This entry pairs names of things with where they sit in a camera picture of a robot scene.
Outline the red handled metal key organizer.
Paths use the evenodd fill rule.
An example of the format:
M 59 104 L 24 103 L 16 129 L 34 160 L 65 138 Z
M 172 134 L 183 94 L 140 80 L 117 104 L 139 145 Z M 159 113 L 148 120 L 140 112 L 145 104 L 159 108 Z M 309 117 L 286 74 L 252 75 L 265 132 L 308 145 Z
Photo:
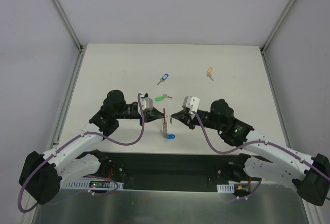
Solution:
M 162 136 L 167 139 L 168 138 L 168 124 L 167 124 L 167 115 L 166 115 L 166 109 L 163 108 L 163 119 L 162 119 L 162 128 L 160 130 Z

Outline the key with blue oval tag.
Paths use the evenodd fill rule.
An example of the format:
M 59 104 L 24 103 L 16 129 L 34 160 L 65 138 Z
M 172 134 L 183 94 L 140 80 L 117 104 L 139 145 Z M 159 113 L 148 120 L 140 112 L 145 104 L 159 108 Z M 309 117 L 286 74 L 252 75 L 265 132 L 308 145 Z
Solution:
M 168 139 L 168 140 L 175 139 L 175 135 L 174 134 L 168 134 L 166 136 L 166 139 Z

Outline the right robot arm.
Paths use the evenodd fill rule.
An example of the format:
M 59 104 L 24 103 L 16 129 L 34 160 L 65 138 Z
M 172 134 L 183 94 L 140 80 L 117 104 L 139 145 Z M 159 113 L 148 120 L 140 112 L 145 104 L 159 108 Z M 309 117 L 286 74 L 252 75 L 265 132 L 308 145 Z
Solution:
M 224 99 L 214 101 L 209 111 L 199 109 L 200 100 L 187 96 L 182 110 L 171 115 L 194 129 L 200 126 L 217 131 L 220 138 L 232 149 L 226 154 L 239 149 L 246 152 L 239 154 L 239 159 L 221 172 L 229 180 L 239 182 L 246 177 L 266 179 L 296 191 L 305 201 L 324 205 L 329 200 L 329 159 L 317 154 L 311 156 L 281 145 L 251 125 L 235 118 L 234 110 Z

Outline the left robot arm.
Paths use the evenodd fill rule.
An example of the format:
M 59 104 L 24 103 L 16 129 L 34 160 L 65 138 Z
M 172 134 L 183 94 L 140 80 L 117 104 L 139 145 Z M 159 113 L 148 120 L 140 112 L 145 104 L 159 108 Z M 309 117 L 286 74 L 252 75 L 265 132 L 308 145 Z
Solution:
M 63 186 L 80 177 L 95 174 L 104 177 L 109 171 L 109 160 L 98 150 L 79 158 L 83 152 L 104 140 L 121 146 L 138 143 L 144 134 L 145 124 L 164 118 L 165 115 L 153 106 L 147 93 L 139 93 L 137 101 L 127 104 L 123 92 L 110 91 L 98 112 L 70 140 L 43 153 L 31 152 L 25 159 L 19 177 L 19 202 L 28 192 L 37 204 L 50 202 Z M 136 119 L 141 131 L 133 142 L 119 142 L 112 138 L 119 127 L 120 119 Z

